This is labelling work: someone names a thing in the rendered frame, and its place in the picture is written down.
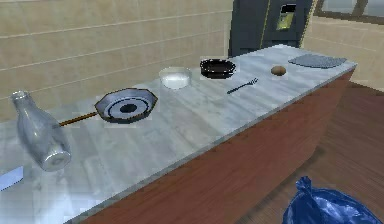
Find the marble-topped wooden counter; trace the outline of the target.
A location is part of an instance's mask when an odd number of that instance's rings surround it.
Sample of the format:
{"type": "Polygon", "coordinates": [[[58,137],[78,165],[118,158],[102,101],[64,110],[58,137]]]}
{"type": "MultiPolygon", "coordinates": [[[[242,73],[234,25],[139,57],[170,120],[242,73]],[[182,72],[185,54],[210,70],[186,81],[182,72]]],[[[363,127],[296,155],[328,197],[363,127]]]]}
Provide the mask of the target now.
{"type": "Polygon", "coordinates": [[[110,124],[90,118],[64,127],[71,162],[43,171],[23,150],[13,121],[0,124],[0,173],[23,166],[23,179],[0,192],[0,224],[78,224],[87,213],[149,184],[215,145],[355,68],[346,61],[320,69],[289,63],[304,50],[275,45],[234,58],[228,79],[193,71],[192,82],[170,90],[144,83],[158,102],[145,119],[110,124]],[[274,66],[286,73],[276,76],[274,66]],[[258,78],[232,94],[227,91],[258,78]]]}

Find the white bowl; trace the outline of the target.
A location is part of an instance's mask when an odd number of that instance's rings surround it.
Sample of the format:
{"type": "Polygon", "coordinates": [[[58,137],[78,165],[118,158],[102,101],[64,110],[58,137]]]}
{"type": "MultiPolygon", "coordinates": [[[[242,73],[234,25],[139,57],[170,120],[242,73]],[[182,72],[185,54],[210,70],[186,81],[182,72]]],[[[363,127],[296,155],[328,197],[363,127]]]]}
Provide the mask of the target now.
{"type": "Polygon", "coordinates": [[[192,72],[186,67],[167,67],[159,72],[161,83],[172,90],[182,89],[191,84],[192,72]]]}

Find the black bowl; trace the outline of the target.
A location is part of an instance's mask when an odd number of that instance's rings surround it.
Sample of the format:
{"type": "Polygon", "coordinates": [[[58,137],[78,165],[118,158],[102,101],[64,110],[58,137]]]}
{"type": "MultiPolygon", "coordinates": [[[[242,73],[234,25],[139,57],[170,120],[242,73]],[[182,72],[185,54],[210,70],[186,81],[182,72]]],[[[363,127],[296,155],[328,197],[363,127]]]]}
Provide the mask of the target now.
{"type": "Polygon", "coordinates": [[[233,75],[236,65],[224,59],[205,59],[200,62],[201,74],[210,79],[226,79],[233,75]]]}

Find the dark fork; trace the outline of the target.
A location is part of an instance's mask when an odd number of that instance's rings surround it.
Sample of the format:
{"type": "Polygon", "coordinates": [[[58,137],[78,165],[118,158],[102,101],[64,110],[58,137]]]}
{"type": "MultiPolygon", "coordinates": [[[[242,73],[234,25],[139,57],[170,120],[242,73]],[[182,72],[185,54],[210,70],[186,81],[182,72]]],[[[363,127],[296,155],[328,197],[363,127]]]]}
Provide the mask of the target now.
{"type": "Polygon", "coordinates": [[[252,79],[251,81],[249,81],[249,82],[247,82],[245,84],[242,84],[242,85],[240,85],[240,86],[238,86],[236,88],[233,88],[233,89],[227,91],[227,94],[232,94],[233,92],[236,92],[237,90],[239,90],[239,89],[241,89],[241,88],[243,88],[245,86],[251,86],[251,85],[256,84],[257,82],[258,82],[258,78],[254,78],[254,79],[252,79]]]}

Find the grey frying pan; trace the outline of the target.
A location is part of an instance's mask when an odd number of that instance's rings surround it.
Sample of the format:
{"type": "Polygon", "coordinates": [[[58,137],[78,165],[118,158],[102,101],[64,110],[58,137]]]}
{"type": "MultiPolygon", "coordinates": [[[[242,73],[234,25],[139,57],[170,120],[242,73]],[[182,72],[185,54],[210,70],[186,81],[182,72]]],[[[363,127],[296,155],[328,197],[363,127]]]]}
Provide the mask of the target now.
{"type": "Polygon", "coordinates": [[[73,124],[98,115],[108,123],[131,124],[150,115],[158,97],[148,89],[125,88],[110,92],[95,105],[95,112],[60,122],[61,126],[73,124]]]}

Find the dark grey fridge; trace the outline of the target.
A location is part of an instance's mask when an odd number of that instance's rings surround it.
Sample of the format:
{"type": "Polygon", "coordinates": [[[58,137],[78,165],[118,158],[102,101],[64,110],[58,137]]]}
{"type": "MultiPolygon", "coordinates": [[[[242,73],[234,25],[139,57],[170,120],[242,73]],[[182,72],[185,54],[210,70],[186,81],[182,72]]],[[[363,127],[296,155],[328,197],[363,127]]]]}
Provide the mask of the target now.
{"type": "Polygon", "coordinates": [[[283,44],[299,48],[313,0],[234,0],[228,56],[283,44]]]}

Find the grey cloth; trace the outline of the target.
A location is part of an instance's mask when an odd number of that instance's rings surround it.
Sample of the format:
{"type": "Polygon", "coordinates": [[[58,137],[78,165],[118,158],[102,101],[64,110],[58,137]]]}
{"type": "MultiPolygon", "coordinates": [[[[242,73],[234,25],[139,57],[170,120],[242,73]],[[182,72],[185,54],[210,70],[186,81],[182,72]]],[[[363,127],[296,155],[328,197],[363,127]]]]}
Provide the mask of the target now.
{"type": "Polygon", "coordinates": [[[329,69],[340,66],[346,58],[329,57],[314,54],[305,54],[289,60],[289,63],[308,68],[329,69]]]}

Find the clear glass bottle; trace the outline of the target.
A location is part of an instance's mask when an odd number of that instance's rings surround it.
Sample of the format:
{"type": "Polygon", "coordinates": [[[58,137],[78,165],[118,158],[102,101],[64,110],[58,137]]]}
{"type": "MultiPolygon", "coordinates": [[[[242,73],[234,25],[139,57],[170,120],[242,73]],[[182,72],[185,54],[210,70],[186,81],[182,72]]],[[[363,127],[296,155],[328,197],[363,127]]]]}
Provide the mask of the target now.
{"type": "Polygon", "coordinates": [[[16,91],[10,98],[18,113],[18,137],[28,154],[46,172],[63,169],[72,156],[59,122],[39,108],[28,91],[16,91]]]}

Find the blue bin bag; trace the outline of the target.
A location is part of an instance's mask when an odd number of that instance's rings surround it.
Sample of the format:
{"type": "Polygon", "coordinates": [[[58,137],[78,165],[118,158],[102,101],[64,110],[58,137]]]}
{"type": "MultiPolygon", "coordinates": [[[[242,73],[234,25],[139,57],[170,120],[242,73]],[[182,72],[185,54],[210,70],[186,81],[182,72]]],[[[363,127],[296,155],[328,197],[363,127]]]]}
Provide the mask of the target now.
{"type": "Polygon", "coordinates": [[[338,190],[316,188],[308,176],[296,181],[296,189],[282,224],[384,224],[356,199],[338,190]]]}

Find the dark-framed window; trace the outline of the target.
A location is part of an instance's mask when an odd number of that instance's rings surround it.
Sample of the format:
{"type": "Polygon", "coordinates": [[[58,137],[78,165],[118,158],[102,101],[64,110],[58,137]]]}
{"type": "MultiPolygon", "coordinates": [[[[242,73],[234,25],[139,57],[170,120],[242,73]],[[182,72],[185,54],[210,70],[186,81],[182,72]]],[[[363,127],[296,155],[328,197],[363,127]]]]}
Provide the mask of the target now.
{"type": "Polygon", "coordinates": [[[384,25],[384,0],[317,0],[314,16],[384,25]]]}

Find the pale blue flat object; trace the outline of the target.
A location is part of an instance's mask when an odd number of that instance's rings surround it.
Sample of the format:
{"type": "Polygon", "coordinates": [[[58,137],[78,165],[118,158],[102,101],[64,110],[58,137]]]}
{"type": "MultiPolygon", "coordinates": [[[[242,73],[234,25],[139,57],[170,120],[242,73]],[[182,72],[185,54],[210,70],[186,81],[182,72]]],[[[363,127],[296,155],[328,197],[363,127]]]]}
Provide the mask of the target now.
{"type": "Polygon", "coordinates": [[[7,173],[0,175],[0,191],[3,191],[20,182],[24,176],[23,166],[19,166],[7,173]]]}

